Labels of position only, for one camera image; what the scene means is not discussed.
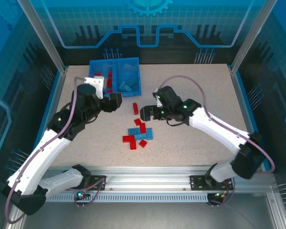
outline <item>white table surface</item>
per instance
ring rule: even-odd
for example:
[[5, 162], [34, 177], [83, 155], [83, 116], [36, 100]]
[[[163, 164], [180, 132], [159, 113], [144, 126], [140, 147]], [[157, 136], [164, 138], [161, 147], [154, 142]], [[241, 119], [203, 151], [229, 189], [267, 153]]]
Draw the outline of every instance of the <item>white table surface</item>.
[[[70, 101], [75, 76], [87, 77], [89, 66], [69, 66], [58, 106], [60, 110]], [[222, 144], [204, 132], [181, 125], [170, 127], [165, 121], [152, 120], [153, 141], [145, 148], [130, 150], [122, 142], [128, 128], [134, 128], [133, 103], [139, 109], [156, 104], [152, 92], [172, 75], [182, 74], [195, 79], [206, 93], [208, 110], [213, 115], [245, 130], [245, 123], [231, 77], [225, 64], [165, 64], [140, 65], [142, 96], [123, 98], [121, 107], [112, 113], [102, 112], [97, 121], [86, 125], [84, 131], [61, 152], [52, 167], [73, 166], [196, 166], [212, 165], [227, 160], [232, 154]], [[168, 83], [183, 100], [192, 98], [202, 103], [198, 88], [188, 80], [174, 79]]]

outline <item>blue printed backdrop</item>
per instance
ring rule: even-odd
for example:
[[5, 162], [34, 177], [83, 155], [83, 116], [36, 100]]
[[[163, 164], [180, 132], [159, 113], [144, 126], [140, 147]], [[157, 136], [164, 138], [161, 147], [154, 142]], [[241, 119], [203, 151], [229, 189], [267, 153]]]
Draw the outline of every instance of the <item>blue printed backdrop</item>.
[[56, 72], [17, 1], [0, 0], [0, 179], [21, 163], [11, 150], [32, 150]]
[[[65, 64], [103, 58], [105, 48], [119, 48], [141, 63], [194, 63], [199, 48], [219, 48], [217, 62], [230, 62], [248, 33], [263, 0], [34, 0]], [[153, 58], [165, 48], [177, 56]], [[78, 53], [79, 58], [68, 56]]]
[[240, 67], [258, 130], [286, 181], [286, 0], [278, 0]]

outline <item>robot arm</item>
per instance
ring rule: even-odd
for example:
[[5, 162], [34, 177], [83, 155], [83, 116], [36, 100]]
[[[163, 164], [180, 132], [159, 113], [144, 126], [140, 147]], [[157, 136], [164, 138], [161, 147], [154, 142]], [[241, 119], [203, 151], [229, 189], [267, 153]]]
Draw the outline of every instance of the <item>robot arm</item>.
[[[73, 166], [72, 169], [42, 180], [44, 173], [57, 155], [85, 129], [85, 125], [96, 118], [101, 111], [112, 112], [121, 106], [122, 95], [120, 93], [110, 94], [103, 97], [103, 77], [85, 78], [85, 83], [77, 86], [77, 99], [75, 101], [74, 114], [71, 123], [61, 137], [56, 138], [39, 152], [23, 171], [20, 181], [12, 194], [11, 201], [27, 215], [38, 211], [47, 198], [52, 197], [72, 187], [85, 188], [90, 182], [90, 172], [81, 165]], [[64, 108], [57, 112], [47, 125], [40, 142], [23, 163], [23, 165], [8, 178], [7, 184], [0, 185], [0, 191], [8, 196], [11, 188], [17, 181], [19, 173], [34, 153], [46, 142], [53, 139], [67, 124], [71, 111]]]
[[[230, 160], [216, 163], [207, 171], [205, 181], [208, 186], [212, 187], [216, 182], [223, 182], [235, 176], [250, 179], [265, 159], [262, 153], [243, 138], [213, 122], [198, 102], [192, 99], [182, 101], [169, 86], [161, 88], [153, 93], [153, 96], [157, 100], [157, 105], [143, 107], [140, 111], [142, 120], [149, 121], [150, 116], [153, 116], [153, 119], [157, 120], [175, 120], [184, 123], [204, 131], [232, 152], [233, 157]], [[246, 131], [230, 126], [213, 115], [211, 117], [256, 143], [260, 140], [258, 133], [251, 135]]]

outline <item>blue plastic bin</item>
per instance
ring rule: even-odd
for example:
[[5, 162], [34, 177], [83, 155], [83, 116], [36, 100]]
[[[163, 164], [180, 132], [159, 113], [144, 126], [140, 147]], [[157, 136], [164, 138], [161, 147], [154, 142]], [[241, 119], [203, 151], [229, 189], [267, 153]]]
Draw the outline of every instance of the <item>blue plastic bin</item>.
[[106, 79], [106, 85], [109, 72], [112, 72], [112, 90], [114, 93], [121, 92], [123, 97], [141, 96], [138, 57], [90, 61], [89, 77], [101, 73], [101, 76]]

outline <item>gear graphic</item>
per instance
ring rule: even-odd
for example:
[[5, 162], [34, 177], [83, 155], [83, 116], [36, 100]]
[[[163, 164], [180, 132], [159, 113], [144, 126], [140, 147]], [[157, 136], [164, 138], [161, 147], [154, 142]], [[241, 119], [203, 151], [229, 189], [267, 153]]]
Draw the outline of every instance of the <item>gear graphic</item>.
[[156, 16], [157, 13], [162, 13], [163, 9], [168, 9], [168, 4], [173, 3], [173, 0], [125, 0], [129, 10], [133, 13], [139, 13], [140, 16], [151, 14]]
[[19, 5], [17, 0], [0, 0], [0, 15], [8, 23], [12, 23], [19, 14]]

